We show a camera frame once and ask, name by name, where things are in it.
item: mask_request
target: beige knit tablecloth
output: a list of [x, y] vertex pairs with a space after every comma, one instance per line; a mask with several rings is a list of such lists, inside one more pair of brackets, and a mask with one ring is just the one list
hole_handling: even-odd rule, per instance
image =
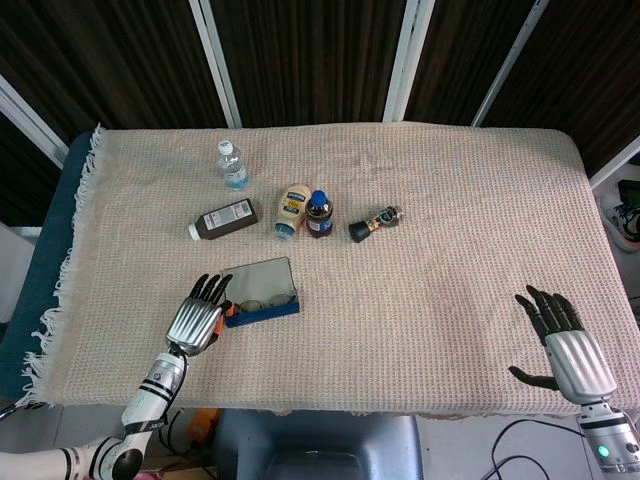
[[[251, 185], [226, 189], [218, 141], [245, 153]], [[515, 293], [561, 292], [640, 405], [640, 336], [579, 154], [564, 134], [415, 123], [108, 131], [84, 174], [61, 308], [31, 358], [37, 400], [126, 404], [193, 282], [288, 256], [301, 313], [227, 329], [191, 360], [183, 405], [442, 415], [574, 411], [507, 371], [550, 373]], [[333, 201], [335, 231], [273, 234], [288, 185]], [[244, 197], [260, 222], [194, 242], [187, 225]], [[361, 244], [351, 222], [399, 205], [402, 225]]]

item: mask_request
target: white label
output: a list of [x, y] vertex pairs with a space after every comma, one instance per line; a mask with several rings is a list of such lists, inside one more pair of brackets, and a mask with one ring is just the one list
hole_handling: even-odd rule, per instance
[[204, 216], [204, 223], [207, 230], [221, 227], [227, 223], [235, 222], [244, 217], [251, 215], [251, 207], [249, 202], [243, 200], [228, 207], [208, 213]]
[[227, 181], [227, 183], [240, 183], [246, 178], [246, 176], [247, 176], [247, 168], [244, 165], [237, 172], [224, 174], [224, 178]]

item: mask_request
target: robotic arm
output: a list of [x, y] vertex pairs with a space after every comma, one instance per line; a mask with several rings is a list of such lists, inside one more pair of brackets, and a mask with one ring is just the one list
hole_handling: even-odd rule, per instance
[[231, 307], [228, 301], [217, 303], [232, 276], [220, 280], [215, 275], [205, 285], [207, 278], [200, 277], [178, 309], [166, 334], [169, 351], [158, 355], [122, 414], [124, 440], [108, 437], [80, 448], [0, 453], [0, 480], [133, 479], [153, 431], [166, 424], [166, 413], [187, 373], [187, 357], [198, 355], [217, 340], [221, 319]]
[[608, 403], [618, 387], [600, 346], [566, 298], [531, 286], [527, 291], [536, 305], [520, 295], [516, 301], [547, 352], [553, 377], [531, 376], [513, 366], [509, 371], [527, 385], [560, 390], [580, 405], [578, 423], [607, 480], [640, 479], [640, 437], [631, 419]]

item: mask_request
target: bottle cap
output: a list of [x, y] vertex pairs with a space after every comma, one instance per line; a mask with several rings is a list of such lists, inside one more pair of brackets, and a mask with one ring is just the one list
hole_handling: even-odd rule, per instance
[[290, 227], [286, 223], [276, 223], [276, 237], [282, 238], [283, 240], [291, 240], [293, 239], [293, 234], [296, 231], [293, 227]]
[[327, 204], [327, 194], [322, 190], [315, 190], [311, 194], [311, 203], [314, 207], [324, 207]]
[[218, 150], [223, 155], [231, 155], [233, 153], [233, 144], [229, 140], [222, 140], [218, 143]]
[[191, 238], [193, 238], [194, 240], [200, 240], [200, 235], [198, 234], [198, 230], [196, 229], [195, 223], [192, 223], [191, 225], [189, 225], [189, 234], [191, 235]]
[[360, 243], [371, 235], [371, 230], [369, 230], [367, 222], [356, 222], [349, 225], [349, 235], [351, 236], [351, 240]]

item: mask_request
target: orange object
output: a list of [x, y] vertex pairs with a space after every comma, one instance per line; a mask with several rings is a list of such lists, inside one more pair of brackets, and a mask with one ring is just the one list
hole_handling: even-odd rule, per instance
[[229, 310], [224, 312], [224, 315], [220, 316], [220, 318], [216, 322], [216, 326], [213, 327], [214, 335], [220, 336], [220, 334], [222, 333], [222, 329], [224, 328], [224, 319], [225, 319], [225, 317], [232, 316], [233, 313], [235, 312], [235, 309], [236, 309], [236, 306], [235, 306], [235, 304], [232, 303], [231, 307], [229, 308]]
[[189, 438], [200, 444], [205, 443], [213, 432], [213, 428], [218, 423], [221, 414], [221, 408], [197, 409], [187, 428]]

